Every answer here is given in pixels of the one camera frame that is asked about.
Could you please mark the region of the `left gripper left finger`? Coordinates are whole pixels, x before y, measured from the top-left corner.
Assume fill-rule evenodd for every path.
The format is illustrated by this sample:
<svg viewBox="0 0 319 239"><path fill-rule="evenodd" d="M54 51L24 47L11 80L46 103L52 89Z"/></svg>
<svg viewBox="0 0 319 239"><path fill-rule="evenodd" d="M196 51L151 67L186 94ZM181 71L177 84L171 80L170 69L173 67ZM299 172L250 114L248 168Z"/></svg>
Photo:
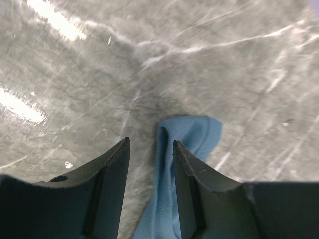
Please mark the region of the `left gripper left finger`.
<svg viewBox="0 0 319 239"><path fill-rule="evenodd" d="M3 239L115 239L130 160L125 138L103 155L50 181L0 177Z"/></svg>

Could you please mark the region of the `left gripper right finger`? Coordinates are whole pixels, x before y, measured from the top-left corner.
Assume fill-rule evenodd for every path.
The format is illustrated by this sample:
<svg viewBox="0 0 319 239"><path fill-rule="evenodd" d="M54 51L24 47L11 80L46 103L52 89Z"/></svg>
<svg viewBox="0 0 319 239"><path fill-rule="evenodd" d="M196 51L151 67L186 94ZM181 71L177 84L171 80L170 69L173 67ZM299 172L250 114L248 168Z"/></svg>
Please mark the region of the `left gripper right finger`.
<svg viewBox="0 0 319 239"><path fill-rule="evenodd" d="M174 143L184 239L316 239L318 182L234 181Z"/></svg>

